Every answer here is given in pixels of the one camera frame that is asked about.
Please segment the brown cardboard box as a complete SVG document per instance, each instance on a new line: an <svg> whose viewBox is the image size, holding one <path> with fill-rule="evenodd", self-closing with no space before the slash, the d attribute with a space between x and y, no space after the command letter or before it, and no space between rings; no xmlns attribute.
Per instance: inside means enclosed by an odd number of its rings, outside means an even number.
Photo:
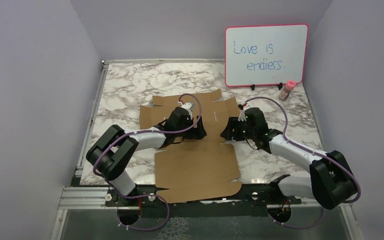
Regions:
<svg viewBox="0 0 384 240"><path fill-rule="evenodd" d="M222 100L220 89L195 96L206 137L185 139L154 155L157 195L170 204L229 197L242 187L234 146L220 137L229 117L240 114L236 98Z"/></svg>

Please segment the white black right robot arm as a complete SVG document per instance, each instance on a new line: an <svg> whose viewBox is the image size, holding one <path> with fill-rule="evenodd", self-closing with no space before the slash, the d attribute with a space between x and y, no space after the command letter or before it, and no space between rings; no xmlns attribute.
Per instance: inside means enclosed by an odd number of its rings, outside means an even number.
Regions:
<svg viewBox="0 0 384 240"><path fill-rule="evenodd" d="M220 136L227 141L252 141L257 150L280 156L308 173L301 177L285 174L270 182L268 196L276 204L288 197L304 197L332 210L361 193L341 152L318 151L287 139L282 131L268 127L263 112L257 107L229 117Z"/></svg>

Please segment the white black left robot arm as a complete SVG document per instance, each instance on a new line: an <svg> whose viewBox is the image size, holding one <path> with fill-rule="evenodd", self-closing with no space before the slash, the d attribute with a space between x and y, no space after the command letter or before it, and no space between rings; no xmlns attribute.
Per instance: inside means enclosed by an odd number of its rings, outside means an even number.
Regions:
<svg viewBox="0 0 384 240"><path fill-rule="evenodd" d="M135 152L162 149L176 144L177 138L203 139L207 133L200 117L193 119L192 102L176 107L168 119L148 129L127 132L119 125L111 125L86 153L86 160L96 175L104 178L118 190L118 199L124 205L137 200L137 185L126 172Z"/></svg>

